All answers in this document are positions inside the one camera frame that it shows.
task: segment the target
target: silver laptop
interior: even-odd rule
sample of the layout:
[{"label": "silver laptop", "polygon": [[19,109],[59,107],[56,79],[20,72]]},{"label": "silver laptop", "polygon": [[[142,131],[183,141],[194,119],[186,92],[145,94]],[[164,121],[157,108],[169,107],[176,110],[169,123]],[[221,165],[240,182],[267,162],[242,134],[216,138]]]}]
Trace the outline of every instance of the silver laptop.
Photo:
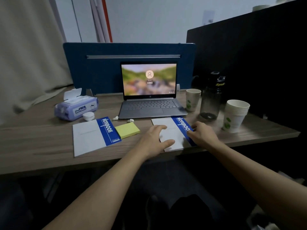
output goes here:
[{"label": "silver laptop", "polygon": [[187,115],[176,99],[176,62],[122,62],[124,102],[119,119]]}]

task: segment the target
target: wooden desk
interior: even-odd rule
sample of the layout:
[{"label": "wooden desk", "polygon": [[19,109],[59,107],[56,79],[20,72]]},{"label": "wooden desk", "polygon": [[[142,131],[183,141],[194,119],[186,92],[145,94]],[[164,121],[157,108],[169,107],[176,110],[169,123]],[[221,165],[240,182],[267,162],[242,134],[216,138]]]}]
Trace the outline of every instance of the wooden desk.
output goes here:
[{"label": "wooden desk", "polygon": [[[99,107],[95,112],[97,119],[105,116],[112,119],[119,114],[123,101],[122,95],[98,98]],[[185,91],[179,92],[177,98],[185,106]],[[62,101],[63,93],[60,93],[54,98],[32,106],[0,126],[0,175],[122,158],[152,126],[150,119],[135,120],[135,124],[141,131],[140,134],[74,158],[71,125],[84,120],[81,118],[74,122],[67,122],[54,117],[54,105]],[[189,124],[197,120],[199,108],[200,104],[196,112],[186,116]],[[221,130],[223,115],[224,113],[220,112],[216,121],[207,124],[212,126],[219,139],[230,147],[294,138],[300,134],[296,130],[263,120],[252,114],[245,117],[239,133],[230,134]],[[114,126],[124,123],[126,123],[125,120],[113,121]],[[164,153],[164,155],[198,151],[202,149],[195,147]]]}]

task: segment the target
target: beige curtain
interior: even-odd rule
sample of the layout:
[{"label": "beige curtain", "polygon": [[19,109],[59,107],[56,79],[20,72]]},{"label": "beige curtain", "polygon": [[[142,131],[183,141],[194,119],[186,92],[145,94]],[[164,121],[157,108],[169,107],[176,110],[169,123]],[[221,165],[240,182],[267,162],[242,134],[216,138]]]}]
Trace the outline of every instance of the beige curtain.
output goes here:
[{"label": "beige curtain", "polygon": [[0,0],[0,124],[72,84],[48,0]]}]

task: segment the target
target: cup on partition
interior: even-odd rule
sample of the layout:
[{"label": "cup on partition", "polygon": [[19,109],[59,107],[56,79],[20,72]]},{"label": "cup on partition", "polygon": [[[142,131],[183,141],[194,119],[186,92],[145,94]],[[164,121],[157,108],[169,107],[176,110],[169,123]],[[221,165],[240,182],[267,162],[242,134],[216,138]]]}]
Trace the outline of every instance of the cup on partition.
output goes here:
[{"label": "cup on partition", "polygon": [[230,133],[239,131],[239,127],[248,113],[250,104],[241,100],[228,100],[225,107],[223,130]]},{"label": "cup on partition", "polygon": [[201,96],[201,90],[190,88],[186,90],[186,109],[187,111],[195,111]]}]

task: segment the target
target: user profile icon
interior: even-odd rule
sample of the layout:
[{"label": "user profile icon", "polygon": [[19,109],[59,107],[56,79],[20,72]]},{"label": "user profile icon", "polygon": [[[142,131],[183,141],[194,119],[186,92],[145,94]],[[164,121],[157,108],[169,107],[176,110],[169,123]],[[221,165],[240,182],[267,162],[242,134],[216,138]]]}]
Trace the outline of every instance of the user profile icon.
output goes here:
[{"label": "user profile icon", "polygon": [[148,79],[153,78],[153,76],[154,76],[153,71],[151,71],[151,70],[146,71],[146,77],[147,77]]}]

